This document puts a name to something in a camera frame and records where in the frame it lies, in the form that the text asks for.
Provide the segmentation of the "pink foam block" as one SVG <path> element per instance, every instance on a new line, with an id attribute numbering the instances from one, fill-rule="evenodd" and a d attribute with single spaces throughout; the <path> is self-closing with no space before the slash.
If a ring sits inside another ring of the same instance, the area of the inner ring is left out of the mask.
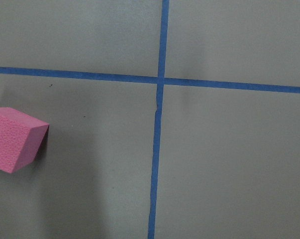
<path id="1" fill-rule="evenodd" d="M 9 107 L 0 107 L 0 170 L 13 173 L 32 163 L 49 124 Z"/>

